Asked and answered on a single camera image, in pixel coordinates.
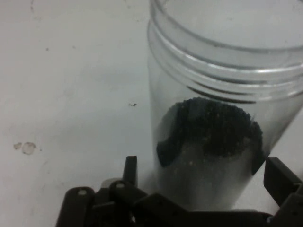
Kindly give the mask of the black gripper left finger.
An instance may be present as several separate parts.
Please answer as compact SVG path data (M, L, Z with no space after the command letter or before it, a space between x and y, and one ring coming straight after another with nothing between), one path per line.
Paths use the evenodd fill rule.
M187 211L158 193L137 187L137 157L127 156L123 176L94 192L76 187L65 194L58 227L181 227Z

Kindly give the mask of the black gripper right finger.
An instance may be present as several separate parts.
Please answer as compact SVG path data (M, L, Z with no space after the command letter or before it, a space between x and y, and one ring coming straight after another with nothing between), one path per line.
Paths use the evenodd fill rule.
M279 158L266 160L263 185L279 206L267 222L270 227L303 225L303 181Z

